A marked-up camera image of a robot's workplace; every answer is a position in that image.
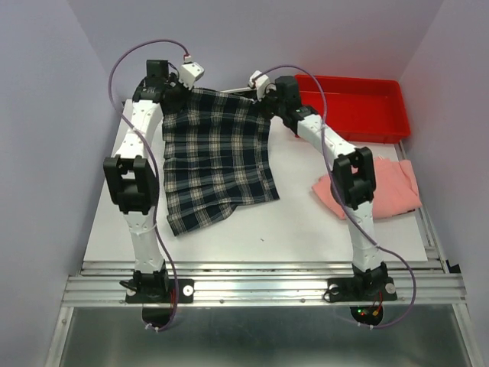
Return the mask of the navy plaid skirt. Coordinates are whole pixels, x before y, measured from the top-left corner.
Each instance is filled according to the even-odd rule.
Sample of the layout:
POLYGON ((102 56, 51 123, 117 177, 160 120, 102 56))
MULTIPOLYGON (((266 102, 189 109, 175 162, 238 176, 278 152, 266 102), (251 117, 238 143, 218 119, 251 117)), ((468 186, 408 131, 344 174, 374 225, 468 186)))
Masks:
POLYGON ((175 236, 227 219, 240 206, 280 198, 268 154, 271 120, 257 103, 194 89, 164 117, 164 192, 175 236))

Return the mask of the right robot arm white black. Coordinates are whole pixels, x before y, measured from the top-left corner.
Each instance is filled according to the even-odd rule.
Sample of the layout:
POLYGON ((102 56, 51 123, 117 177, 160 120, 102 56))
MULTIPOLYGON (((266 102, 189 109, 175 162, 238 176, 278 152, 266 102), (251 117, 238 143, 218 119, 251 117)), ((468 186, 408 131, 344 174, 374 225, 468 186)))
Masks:
POLYGON ((347 142, 324 121, 324 115, 302 103, 298 81, 281 76, 274 82, 260 71, 249 79, 260 107, 278 116, 296 136, 323 154, 333 199, 345 213, 352 245, 354 277, 351 289, 360 298, 369 298, 387 278, 374 240, 373 200, 377 184, 374 159, 369 148, 347 142))

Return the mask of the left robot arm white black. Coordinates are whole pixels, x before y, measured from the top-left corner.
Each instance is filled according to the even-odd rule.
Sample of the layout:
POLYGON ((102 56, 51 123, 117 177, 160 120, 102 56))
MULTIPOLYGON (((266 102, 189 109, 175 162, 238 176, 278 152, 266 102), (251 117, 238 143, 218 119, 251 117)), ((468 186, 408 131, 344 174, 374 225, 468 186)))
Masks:
POLYGON ((134 91, 131 112, 121 116, 128 126, 122 143, 104 160, 103 170, 111 200, 128 224, 135 255, 133 278, 123 286, 133 292, 144 290, 151 300, 161 301, 169 295, 170 282, 154 218, 160 184, 151 143, 164 113, 184 104, 203 69, 186 55, 173 73, 165 60, 149 60, 146 71, 134 91))

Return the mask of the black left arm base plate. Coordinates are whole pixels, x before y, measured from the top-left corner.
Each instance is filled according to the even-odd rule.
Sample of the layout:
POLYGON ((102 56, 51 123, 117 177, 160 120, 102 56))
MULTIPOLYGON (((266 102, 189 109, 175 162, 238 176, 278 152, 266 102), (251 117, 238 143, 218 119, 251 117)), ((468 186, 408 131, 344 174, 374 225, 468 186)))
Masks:
POLYGON ((162 307, 142 308, 142 320, 154 328, 161 328, 170 322, 176 295, 178 304, 191 304, 195 290, 195 281, 191 278, 178 280, 179 293, 176 292, 175 281, 172 278, 167 287, 137 287, 133 279, 119 281, 119 284, 126 291, 127 304, 162 304, 162 307))

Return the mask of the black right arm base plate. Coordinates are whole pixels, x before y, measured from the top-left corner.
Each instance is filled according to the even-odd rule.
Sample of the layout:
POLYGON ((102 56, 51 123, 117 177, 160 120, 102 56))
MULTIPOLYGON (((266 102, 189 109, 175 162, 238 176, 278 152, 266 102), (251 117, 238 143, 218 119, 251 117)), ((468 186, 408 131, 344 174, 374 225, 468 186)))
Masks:
POLYGON ((395 301, 397 289, 393 279, 371 282, 359 276, 350 278, 329 278, 322 299, 330 304, 351 303, 350 312, 353 320, 371 329, 380 326, 384 317, 384 303, 395 301))

